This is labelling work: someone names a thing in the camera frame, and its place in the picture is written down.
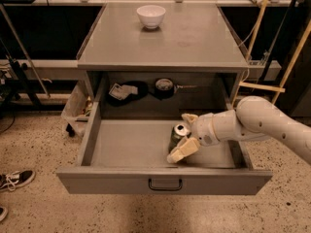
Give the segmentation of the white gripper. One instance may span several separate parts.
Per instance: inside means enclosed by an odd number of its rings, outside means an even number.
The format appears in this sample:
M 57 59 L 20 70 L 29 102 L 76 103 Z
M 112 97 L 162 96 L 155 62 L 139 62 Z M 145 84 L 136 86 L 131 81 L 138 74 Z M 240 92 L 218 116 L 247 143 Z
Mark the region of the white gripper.
M 185 136 L 177 146 L 168 154 L 169 163 L 177 163 L 185 157 L 197 152 L 202 146 L 214 146 L 219 142 L 213 126 L 213 114 L 197 116 L 194 114 L 182 114 L 182 119 L 191 125 L 192 137 Z

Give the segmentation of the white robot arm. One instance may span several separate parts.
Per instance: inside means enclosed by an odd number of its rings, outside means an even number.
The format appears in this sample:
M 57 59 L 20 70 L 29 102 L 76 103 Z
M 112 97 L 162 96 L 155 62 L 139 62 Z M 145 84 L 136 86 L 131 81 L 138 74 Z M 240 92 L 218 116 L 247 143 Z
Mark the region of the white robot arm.
M 223 141 L 253 141 L 261 136 L 283 143 L 306 163 L 311 164 L 311 128 L 285 115 L 275 105 L 258 96 L 239 101 L 236 109 L 202 116 L 182 114 L 190 136 L 185 136 L 168 154 L 177 163 Z

